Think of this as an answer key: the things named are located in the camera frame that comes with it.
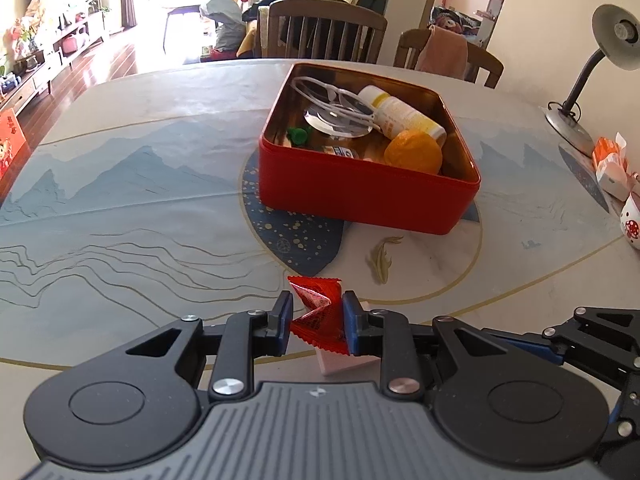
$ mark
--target lamp base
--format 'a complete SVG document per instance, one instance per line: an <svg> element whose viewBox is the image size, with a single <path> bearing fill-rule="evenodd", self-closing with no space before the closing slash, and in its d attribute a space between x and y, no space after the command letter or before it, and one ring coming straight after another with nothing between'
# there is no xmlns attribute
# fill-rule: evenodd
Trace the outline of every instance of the lamp base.
<svg viewBox="0 0 640 480"><path fill-rule="evenodd" d="M552 128L564 137L564 140L586 156L591 156L594 147L593 139L574 118L562 114L559 109L546 110L545 117Z"/></svg>

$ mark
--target orange fruit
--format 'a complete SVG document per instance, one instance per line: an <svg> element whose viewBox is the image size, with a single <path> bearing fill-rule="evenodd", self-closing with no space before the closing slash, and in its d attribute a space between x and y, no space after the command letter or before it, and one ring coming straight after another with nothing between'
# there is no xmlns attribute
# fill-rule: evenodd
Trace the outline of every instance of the orange fruit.
<svg viewBox="0 0 640 480"><path fill-rule="evenodd" d="M405 130L386 147L385 162L396 168L438 174L442 166L442 150L429 134Z"/></svg>

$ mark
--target red candy wrapper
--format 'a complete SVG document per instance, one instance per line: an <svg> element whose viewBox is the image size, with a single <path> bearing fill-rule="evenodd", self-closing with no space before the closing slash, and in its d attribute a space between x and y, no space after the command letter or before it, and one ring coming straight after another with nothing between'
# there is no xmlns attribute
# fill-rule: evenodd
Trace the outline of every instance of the red candy wrapper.
<svg viewBox="0 0 640 480"><path fill-rule="evenodd" d="M349 355L344 338L340 280L305 276L289 276L288 280L310 310L291 321L291 331L317 348Z"/></svg>

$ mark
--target green bottle cap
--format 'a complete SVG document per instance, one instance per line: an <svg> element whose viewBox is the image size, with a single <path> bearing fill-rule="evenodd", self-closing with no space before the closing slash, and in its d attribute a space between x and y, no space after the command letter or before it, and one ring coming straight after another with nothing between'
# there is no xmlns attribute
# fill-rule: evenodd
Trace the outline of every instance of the green bottle cap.
<svg viewBox="0 0 640 480"><path fill-rule="evenodd" d="M304 146L309 134L304 128L287 128L287 137L294 146Z"/></svg>

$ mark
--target wooden chair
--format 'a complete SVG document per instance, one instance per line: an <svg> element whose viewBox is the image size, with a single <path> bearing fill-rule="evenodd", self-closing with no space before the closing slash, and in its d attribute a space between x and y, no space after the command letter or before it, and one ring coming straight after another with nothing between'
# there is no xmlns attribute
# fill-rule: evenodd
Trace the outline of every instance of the wooden chair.
<svg viewBox="0 0 640 480"><path fill-rule="evenodd" d="M286 42L280 41L281 18ZM334 0L280 0L269 6L266 57L375 63L385 31L385 17L364 7Z"/></svg>
<svg viewBox="0 0 640 480"><path fill-rule="evenodd" d="M431 31L428 28L412 28L403 32L398 42L394 66L414 70L418 56L427 44L430 35ZM484 68L489 71L489 77L484 86L495 88L504 70L502 63L477 45L467 43L466 47L468 52L466 61L471 65L471 69L467 71L465 81L475 83L478 78L478 69Z"/></svg>

